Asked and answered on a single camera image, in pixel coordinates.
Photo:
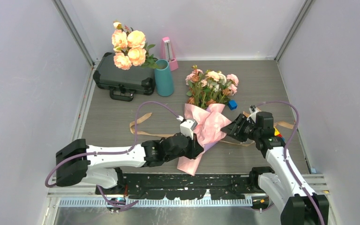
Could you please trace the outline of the pink flower bouquet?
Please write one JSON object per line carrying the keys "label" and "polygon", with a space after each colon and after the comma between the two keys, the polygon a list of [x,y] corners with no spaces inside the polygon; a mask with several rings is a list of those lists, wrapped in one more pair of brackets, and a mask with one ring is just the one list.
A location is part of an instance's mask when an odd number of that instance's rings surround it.
{"label": "pink flower bouquet", "polygon": [[229,125],[231,120],[223,115],[223,110],[237,93],[239,79],[234,74],[224,75],[221,71],[202,71],[197,65],[192,68],[185,79],[188,100],[184,115],[196,121],[194,133],[203,151],[196,159],[181,157],[177,168],[195,175],[202,155],[226,136],[221,128]]}

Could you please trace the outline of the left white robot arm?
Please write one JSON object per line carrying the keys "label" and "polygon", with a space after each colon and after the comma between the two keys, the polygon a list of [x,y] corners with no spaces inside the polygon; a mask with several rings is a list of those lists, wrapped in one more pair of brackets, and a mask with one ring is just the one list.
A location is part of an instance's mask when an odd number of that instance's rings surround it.
{"label": "left white robot arm", "polygon": [[120,167],[158,167],[180,157],[196,159],[202,152],[195,136],[181,133],[134,147],[99,147],[77,139],[56,153],[55,184],[68,187],[84,182],[120,194],[125,188]]}

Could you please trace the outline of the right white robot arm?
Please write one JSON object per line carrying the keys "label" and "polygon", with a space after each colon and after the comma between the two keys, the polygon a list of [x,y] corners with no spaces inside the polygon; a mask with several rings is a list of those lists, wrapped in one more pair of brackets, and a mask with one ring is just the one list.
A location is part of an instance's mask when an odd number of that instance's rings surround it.
{"label": "right white robot arm", "polygon": [[284,139],[274,126],[272,113],[255,111],[249,116],[240,114],[221,131],[241,143],[254,141],[270,164],[267,168],[252,169],[249,187],[254,192],[264,191],[268,195],[280,212],[281,224],[328,224],[328,199],[317,194],[297,169]]}

